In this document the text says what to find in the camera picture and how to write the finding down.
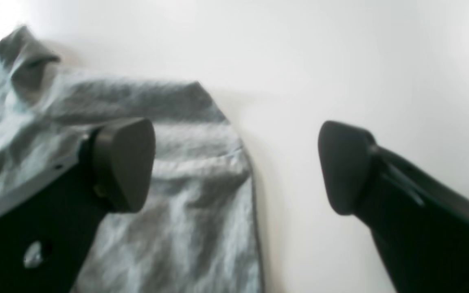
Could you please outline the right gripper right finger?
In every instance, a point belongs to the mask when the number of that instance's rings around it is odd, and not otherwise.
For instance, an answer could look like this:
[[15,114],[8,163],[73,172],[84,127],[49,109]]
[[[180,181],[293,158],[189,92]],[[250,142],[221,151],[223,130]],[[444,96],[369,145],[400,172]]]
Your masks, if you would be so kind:
[[318,152],[328,201],[371,231],[399,293],[469,293],[469,200],[366,129],[327,121]]

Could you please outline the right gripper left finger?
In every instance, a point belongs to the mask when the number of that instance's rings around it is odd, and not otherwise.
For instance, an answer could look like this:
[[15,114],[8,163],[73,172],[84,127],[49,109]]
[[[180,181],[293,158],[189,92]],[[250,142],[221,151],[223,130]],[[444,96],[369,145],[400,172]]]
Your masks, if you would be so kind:
[[145,205],[155,156],[149,119],[108,122],[78,144],[0,198],[0,293],[68,293],[104,217]]

